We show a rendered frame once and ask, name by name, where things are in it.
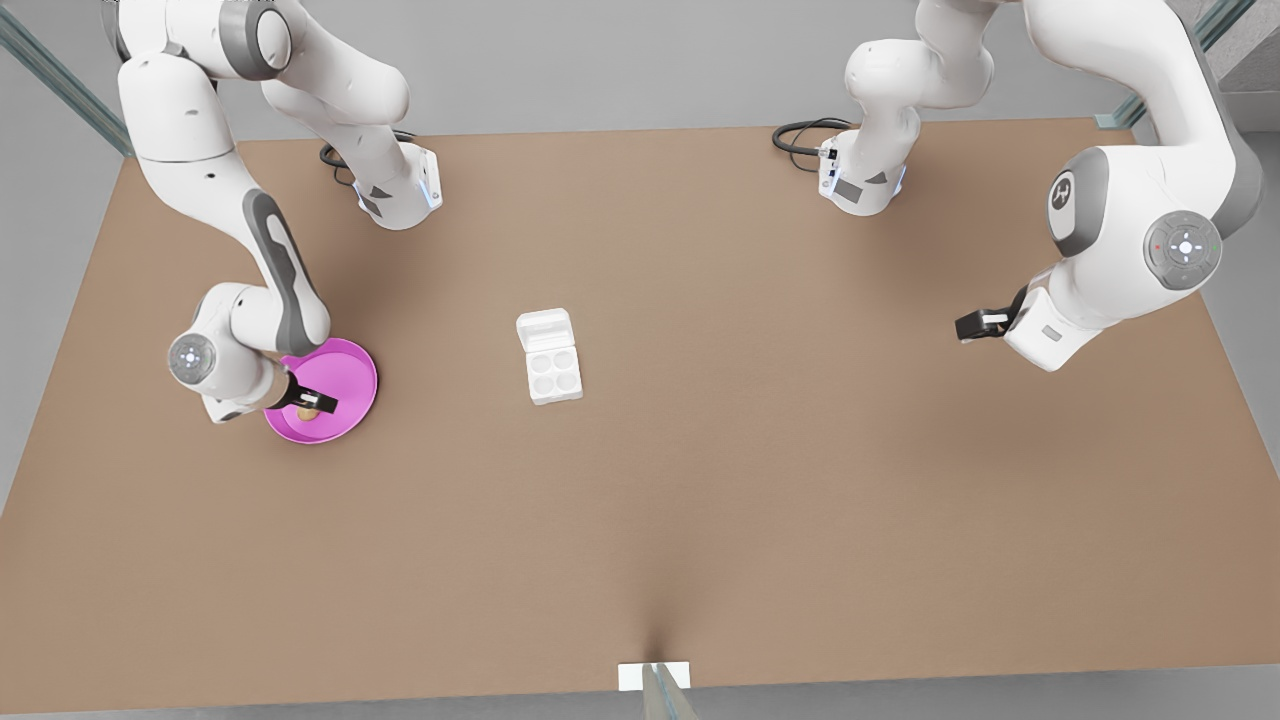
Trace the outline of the pink round plate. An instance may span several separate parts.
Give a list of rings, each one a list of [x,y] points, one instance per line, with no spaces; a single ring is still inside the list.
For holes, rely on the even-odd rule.
[[[378,395],[378,370],[369,352],[347,340],[330,338],[311,354],[284,356],[282,363],[300,383],[338,400],[334,414],[300,421],[294,406],[264,411],[266,423],[282,438],[301,445],[320,445],[356,428]]]

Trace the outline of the white post foot plate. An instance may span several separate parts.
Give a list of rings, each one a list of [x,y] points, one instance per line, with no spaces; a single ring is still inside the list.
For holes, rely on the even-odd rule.
[[[658,666],[663,666],[668,670],[675,684],[682,689],[691,688],[691,673],[690,662],[687,661],[664,661],[658,664],[640,662],[640,664],[620,664],[617,666],[618,671],[618,691],[641,691],[643,689],[643,669],[653,667],[657,673]]]

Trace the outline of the silver frame post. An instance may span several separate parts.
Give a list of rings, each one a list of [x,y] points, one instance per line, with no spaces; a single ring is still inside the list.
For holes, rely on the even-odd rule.
[[[0,5],[0,47],[124,158],[134,150],[124,122],[8,9]]]
[[[1258,0],[1212,0],[1190,27],[1198,47],[1207,53]],[[1133,92],[1110,114],[1094,115],[1098,129],[1132,129],[1147,113],[1142,97]]]
[[[641,664],[643,720],[701,720],[666,664]]]

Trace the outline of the white egg box base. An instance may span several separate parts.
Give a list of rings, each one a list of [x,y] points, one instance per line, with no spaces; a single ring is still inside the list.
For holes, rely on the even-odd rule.
[[[541,406],[582,397],[582,377],[575,346],[526,354],[527,388]]]

